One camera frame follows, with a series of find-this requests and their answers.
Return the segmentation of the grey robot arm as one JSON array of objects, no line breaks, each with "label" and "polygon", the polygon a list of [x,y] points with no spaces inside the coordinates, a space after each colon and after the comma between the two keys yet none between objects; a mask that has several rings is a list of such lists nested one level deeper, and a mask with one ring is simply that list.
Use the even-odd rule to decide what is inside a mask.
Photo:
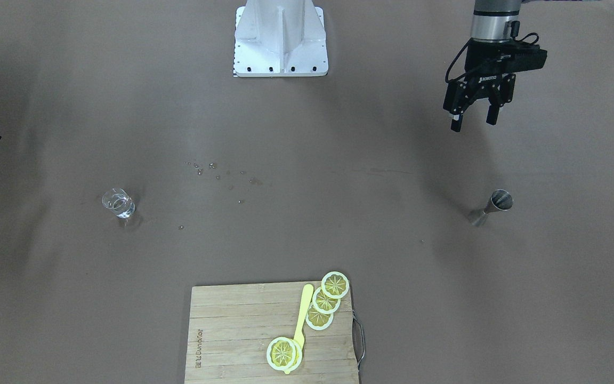
[{"label": "grey robot arm", "polygon": [[518,35],[521,9],[519,1],[476,1],[471,37],[451,61],[445,73],[446,111],[451,114],[451,130],[462,128],[463,115],[476,100],[489,102],[487,123],[495,125],[504,98],[510,92],[502,88],[511,76],[499,66],[507,58],[504,48]]}]

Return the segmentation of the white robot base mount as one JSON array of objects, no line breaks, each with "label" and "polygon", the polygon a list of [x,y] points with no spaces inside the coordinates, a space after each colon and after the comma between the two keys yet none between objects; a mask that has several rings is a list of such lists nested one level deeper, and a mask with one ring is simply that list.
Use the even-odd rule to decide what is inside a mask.
[{"label": "white robot base mount", "polygon": [[324,10],[312,1],[248,1],[236,9],[232,73],[238,77],[326,76]]}]

